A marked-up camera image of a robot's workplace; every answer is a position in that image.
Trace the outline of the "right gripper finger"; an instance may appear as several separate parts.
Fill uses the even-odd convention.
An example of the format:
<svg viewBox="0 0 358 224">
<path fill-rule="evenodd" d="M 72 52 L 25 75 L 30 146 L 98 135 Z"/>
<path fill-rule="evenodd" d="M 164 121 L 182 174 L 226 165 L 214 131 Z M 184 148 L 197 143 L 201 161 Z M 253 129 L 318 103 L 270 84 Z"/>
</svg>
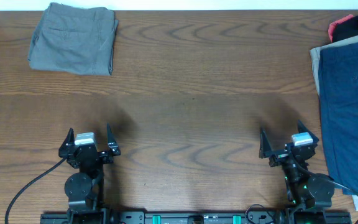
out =
<svg viewBox="0 0 358 224">
<path fill-rule="evenodd" d="M 271 154 L 272 147 L 264 128 L 260 128 L 260 149 L 259 154 Z"/>
<path fill-rule="evenodd" d="M 319 141 L 319 138 L 313 134 L 302 122 L 301 120 L 297 121 L 297 128 L 299 133 L 308 133 L 313 140 L 314 143 L 317 143 Z"/>
</svg>

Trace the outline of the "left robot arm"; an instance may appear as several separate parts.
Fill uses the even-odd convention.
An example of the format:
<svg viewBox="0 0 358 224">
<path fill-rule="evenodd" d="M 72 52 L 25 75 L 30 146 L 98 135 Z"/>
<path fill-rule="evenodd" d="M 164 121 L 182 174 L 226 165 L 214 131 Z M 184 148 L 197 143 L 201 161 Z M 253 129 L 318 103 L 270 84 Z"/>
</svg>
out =
<svg viewBox="0 0 358 224">
<path fill-rule="evenodd" d="M 68 223 L 111 223 L 114 217 L 104 205 L 103 165 L 112 164 L 121 154 L 110 125 L 106 126 L 108 149 L 99 151 L 94 133 L 74 134 L 70 129 L 58 156 L 78 172 L 65 182 Z"/>
</svg>

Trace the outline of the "navy blue shorts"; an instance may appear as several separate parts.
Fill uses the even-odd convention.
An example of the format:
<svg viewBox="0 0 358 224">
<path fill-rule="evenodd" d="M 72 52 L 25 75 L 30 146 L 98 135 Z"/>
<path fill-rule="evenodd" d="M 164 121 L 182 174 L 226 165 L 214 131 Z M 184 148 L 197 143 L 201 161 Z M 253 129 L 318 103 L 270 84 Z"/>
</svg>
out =
<svg viewBox="0 0 358 224">
<path fill-rule="evenodd" d="M 358 192 L 358 43 L 322 50 L 318 78 L 328 172 Z"/>
</svg>

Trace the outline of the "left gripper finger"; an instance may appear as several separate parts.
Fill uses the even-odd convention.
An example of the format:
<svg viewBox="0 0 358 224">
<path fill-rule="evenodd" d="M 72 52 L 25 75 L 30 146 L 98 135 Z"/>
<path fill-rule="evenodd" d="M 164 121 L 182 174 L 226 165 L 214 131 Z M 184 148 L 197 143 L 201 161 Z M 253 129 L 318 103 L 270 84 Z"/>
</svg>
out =
<svg viewBox="0 0 358 224">
<path fill-rule="evenodd" d="M 108 147 L 110 148 L 110 150 L 116 151 L 117 150 L 117 142 L 116 142 L 114 135 L 111 131 L 111 126 L 109 123 L 106 125 L 106 132 L 107 132 Z"/>
<path fill-rule="evenodd" d="M 59 151 L 67 152 L 73 145 L 74 141 L 75 141 L 74 130 L 72 128 L 70 128 L 65 140 L 63 141 L 62 145 L 59 147 Z"/>
</svg>

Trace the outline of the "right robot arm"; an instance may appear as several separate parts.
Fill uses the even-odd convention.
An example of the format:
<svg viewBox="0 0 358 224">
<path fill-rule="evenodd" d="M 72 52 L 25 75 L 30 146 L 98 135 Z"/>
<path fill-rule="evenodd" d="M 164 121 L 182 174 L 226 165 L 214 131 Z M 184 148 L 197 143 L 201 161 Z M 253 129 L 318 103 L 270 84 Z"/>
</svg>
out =
<svg viewBox="0 0 358 224">
<path fill-rule="evenodd" d="M 264 128 L 260 128 L 259 157 L 269 159 L 269 166 L 282 168 L 288 200 L 293 204 L 275 212 L 274 223 L 326 223 L 324 210 L 332 206 L 334 185 L 324 174 L 308 170 L 308 159 L 315 155 L 319 139 L 299 121 L 298 133 L 283 149 L 274 150 Z"/>
</svg>

